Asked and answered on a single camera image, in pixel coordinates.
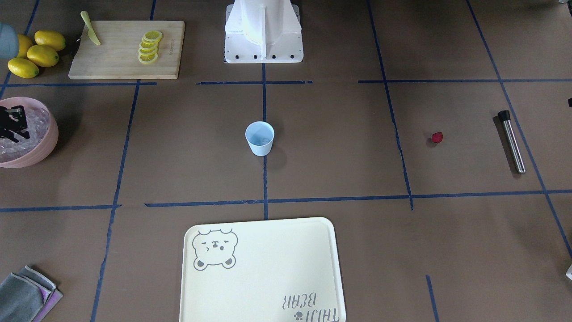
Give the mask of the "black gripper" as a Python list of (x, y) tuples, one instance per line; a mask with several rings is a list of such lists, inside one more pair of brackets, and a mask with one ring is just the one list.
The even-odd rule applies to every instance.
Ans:
[(14, 143), (20, 142), (15, 135), (19, 135), (24, 140), (30, 139), (25, 109), (23, 106), (12, 108), (0, 106), (0, 137)]

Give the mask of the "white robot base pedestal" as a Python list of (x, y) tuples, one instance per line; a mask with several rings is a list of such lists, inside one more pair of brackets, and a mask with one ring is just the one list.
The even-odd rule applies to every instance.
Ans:
[(290, 64), (303, 61), (299, 7), (290, 0), (235, 0), (225, 12), (225, 63)]

